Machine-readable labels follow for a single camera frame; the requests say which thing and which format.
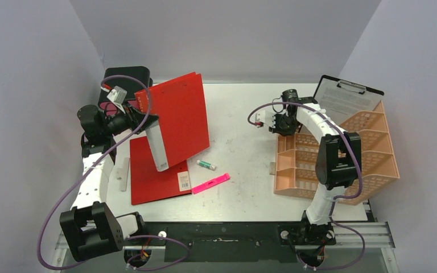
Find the thin red folder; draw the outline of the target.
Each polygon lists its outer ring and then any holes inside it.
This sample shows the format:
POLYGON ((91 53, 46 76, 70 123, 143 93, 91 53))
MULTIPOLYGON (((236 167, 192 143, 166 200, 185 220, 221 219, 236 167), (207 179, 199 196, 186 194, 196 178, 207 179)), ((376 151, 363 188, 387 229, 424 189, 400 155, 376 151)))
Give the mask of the thin red folder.
POLYGON ((210 146, 203 79, 189 73, 136 92, 138 110, 158 117, 146 129, 156 169, 165 171, 210 146))

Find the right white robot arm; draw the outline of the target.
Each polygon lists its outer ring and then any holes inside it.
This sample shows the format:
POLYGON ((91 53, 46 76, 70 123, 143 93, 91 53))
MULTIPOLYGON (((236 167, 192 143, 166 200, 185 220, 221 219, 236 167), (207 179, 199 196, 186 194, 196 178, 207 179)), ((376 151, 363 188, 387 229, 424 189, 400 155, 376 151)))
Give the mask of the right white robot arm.
POLYGON ((348 133, 327 116, 313 97, 299 97, 295 89, 282 92, 284 113, 273 114, 270 132, 292 135, 306 127, 319 144, 315 173, 319 181, 314 198, 304 211, 299 228, 300 239, 319 244, 334 238, 331 215, 338 199, 361 172, 361 139, 348 133))

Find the thick red binder folder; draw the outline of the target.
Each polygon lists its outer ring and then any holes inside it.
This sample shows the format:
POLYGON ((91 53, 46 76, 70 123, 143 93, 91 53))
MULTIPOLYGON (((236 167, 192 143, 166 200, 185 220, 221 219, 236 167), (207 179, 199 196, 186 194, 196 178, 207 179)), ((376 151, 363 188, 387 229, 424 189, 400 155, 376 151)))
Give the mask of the thick red binder folder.
POLYGON ((165 171, 156 169, 148 140, 145 137, 130 142, 131 204, 190 195, 187 162, 184 160, 165 171))

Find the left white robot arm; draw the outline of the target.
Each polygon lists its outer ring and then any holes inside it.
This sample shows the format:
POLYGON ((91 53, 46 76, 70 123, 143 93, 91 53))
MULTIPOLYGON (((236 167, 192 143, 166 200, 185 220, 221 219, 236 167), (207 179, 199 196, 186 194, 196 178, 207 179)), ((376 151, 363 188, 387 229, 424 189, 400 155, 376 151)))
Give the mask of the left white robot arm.
POLYGON ((96 105, 77 112, 84 130, 81 137, 84 179, 69 211, 60 215, 60 226, 75 261, 84 262, 121 251, 128 240, 140 245, 147 229, 138 212, 115 216, 106 197, 117 149, 114 136, 131 130, 139 134, 158 123, 158 116, 142 113, 129 103, 117 114, 107 116, 96 105))

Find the black clipboard with paper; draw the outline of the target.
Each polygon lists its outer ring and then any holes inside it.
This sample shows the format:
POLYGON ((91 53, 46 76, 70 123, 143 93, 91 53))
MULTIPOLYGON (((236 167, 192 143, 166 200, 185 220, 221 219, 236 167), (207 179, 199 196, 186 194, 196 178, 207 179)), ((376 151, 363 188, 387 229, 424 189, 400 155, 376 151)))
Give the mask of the black clipboard with paper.
POLYGON ((371 111, 379 104, 384 92, 354 82, 321 76, 314 92, 319 105, 337 118, 346 118, 361 110, 371 111))

